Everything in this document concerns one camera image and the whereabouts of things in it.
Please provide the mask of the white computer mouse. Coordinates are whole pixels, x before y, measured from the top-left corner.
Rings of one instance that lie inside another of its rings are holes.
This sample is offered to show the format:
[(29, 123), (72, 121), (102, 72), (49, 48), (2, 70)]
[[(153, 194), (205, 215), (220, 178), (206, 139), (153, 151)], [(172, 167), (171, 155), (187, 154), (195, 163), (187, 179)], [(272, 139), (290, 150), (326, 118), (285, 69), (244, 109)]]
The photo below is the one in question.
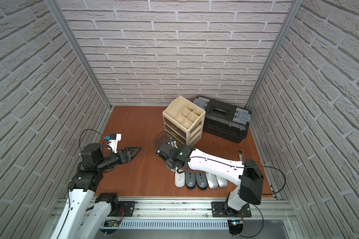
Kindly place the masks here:
[(185, 173), (175, 173), (175, 186), (178, 188), (185, 186)]

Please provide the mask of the dark grey computer mouse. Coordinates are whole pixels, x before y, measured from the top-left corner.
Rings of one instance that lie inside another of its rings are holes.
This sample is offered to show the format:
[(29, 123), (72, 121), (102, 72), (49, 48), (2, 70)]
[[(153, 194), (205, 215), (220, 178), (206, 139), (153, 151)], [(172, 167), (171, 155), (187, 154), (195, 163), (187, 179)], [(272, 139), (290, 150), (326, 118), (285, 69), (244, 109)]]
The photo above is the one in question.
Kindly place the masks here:
[(200, 190), (206, 190), (208, 188), (208, 181), (205, 172), (198, 171), (195, 176), (198, 188)]
[(185, 173), (185, 185), (189, 190), (194, 189), (196, 186), (196, 174), (192, 170)]

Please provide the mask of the beige drawer organizer cabinet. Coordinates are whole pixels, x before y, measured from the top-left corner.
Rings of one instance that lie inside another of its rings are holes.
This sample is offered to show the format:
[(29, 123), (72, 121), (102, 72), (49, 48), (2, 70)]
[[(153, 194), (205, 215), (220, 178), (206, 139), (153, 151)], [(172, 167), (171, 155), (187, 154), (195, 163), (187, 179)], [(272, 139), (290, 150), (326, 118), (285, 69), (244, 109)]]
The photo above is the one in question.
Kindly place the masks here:
[(178, 146), (194, 146), (202, 136), (205, 110), (179, 96), (163, 111), (163, 120), (166, 132)]

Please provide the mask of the silver computer mouse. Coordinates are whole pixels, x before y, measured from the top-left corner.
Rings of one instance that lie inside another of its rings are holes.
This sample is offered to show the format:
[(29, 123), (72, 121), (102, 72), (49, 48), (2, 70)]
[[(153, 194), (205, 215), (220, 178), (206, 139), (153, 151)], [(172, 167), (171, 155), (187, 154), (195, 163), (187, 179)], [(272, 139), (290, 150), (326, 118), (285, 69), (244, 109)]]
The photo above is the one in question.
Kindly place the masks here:
[(225, 178), (222, 178), (222, 177), (219, 177), (219, 176), (217, 176), (216, 178), (217, 178), (217, 182), (218, 182), (219, 187), (225, 188), (225, 187), (228, 186), (228, 181)]
[(219, 184), (218, 184), (217, 177), (214, 174), (211, 174), (209, 172), (206, 172), (205, 175), (206, 175), (206, 179), (207, 179), (209, 188), (210, 189), (218, 188)]

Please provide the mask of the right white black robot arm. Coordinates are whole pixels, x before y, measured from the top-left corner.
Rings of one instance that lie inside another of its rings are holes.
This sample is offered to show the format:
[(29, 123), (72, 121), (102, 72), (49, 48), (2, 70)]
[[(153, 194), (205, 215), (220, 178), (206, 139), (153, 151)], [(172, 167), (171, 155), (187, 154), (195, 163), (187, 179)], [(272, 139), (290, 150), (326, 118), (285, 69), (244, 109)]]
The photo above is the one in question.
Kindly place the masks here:
[(264, 175), (252, 159), (245, 162), (227, 160), (193, 146), (183, 145), (177, 149), (167, 143), (160, 145), (156, 155), (169, 169), (204, 171), (235, 184), (236, 188), (229, 193), (225, 203), (228, 209), (239, 211), (246, 204), (261, 204)]

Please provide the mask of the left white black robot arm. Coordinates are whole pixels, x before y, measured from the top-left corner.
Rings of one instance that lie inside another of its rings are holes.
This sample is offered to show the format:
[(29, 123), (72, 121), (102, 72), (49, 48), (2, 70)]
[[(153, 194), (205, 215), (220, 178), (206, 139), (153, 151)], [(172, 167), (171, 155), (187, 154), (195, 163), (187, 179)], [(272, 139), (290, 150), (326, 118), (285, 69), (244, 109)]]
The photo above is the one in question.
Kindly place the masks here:
[(131, 162), (142, 150), (141, 147), (126, 147), (104, 156), (103, 148), (103, 144), (91, 143), (81, 151), (81, 167), (68, 185), (67, 202), (51, 236), (53, 239), (92, 239), (108, 216), (125, 217), (117, 193), (101, 193), (87, 220), (83, 220), (103, 174)]

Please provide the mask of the silver combination wrench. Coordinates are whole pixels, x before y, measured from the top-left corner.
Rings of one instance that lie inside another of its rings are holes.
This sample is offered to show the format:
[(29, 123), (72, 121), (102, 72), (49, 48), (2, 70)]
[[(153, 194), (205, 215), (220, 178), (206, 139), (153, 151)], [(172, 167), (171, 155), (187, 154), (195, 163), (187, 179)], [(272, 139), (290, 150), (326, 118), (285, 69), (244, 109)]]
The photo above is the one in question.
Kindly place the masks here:
[(238, 157), (239, 157), (239, 161), (243, 162), (243, 151), (242, 150), (238, 150), (237, 151)]

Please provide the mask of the black plastic toolbox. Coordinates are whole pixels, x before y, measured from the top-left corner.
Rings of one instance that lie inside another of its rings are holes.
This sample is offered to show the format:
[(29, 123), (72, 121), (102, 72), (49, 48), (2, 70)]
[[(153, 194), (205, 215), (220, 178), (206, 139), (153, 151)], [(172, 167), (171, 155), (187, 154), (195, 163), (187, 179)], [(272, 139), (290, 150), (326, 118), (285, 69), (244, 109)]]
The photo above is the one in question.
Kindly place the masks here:
[(203, 96), (197, 97), (193, 103), (205, 110), (205, 132), (235, 143), (247, 137), (251, 111)]

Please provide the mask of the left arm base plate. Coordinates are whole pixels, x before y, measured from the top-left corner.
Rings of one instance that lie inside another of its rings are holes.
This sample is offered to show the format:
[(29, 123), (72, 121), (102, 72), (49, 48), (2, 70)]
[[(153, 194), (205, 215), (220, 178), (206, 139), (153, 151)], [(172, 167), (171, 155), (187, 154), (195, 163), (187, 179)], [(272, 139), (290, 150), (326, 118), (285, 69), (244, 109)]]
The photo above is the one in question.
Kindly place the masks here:
[(135, 208), (135, 201), (119, 201), (119, 202), (112, 202), (111, 203), (111, 212), (108, 215), (109, 217), (132, 217), (134, 208)]

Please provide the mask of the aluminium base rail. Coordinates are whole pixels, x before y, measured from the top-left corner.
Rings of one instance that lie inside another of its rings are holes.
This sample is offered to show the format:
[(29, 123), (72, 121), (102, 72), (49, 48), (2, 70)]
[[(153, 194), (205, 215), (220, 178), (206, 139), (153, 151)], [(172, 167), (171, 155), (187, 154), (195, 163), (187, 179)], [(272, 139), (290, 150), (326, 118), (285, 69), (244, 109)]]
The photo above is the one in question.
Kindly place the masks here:
[[(212, 220), (211, 202), (225, 202), (223, 197), (119, 197), (119, 201), (135, 201), (132, 217), (126, 219), (191, 219)], [(295, 220), (288, 201), (264, 198), (260, 205), (249, 205), (252, 217), (247, 220)]]

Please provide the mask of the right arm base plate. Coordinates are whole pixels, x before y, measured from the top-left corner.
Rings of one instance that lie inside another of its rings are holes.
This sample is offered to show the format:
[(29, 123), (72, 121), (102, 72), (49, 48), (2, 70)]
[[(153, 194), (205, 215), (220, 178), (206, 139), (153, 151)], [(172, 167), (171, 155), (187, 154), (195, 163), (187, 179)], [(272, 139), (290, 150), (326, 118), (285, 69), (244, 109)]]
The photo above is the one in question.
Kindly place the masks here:
[(250, 218), (252, 217), (251, 209), (245, 204), (240, 211), (229, 208), (226, 202), (211, 202), (211, 212), (214, 218)]

